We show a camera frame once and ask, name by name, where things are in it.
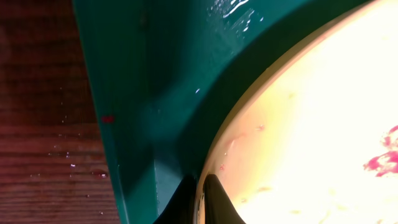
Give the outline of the yellow plate with red stains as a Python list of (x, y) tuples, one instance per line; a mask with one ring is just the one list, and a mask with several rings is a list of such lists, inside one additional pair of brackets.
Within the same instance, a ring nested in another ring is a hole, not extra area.
[(397, 222), (397, 0), (371, 1), (276, 60), (221, 125), (201, 173), (225, 223)]

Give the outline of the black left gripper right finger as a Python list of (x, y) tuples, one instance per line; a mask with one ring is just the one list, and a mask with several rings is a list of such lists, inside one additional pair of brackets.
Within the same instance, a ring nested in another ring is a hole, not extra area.
[(215, 174), (208, 174), (203, 184), (206, 224), (246, 224), (235, 210)]

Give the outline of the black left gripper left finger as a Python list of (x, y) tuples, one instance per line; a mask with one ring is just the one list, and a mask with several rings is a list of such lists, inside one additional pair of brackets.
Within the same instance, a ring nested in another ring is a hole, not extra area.
[(186, 175), (154, 224), (192, 224), (197, 181)]

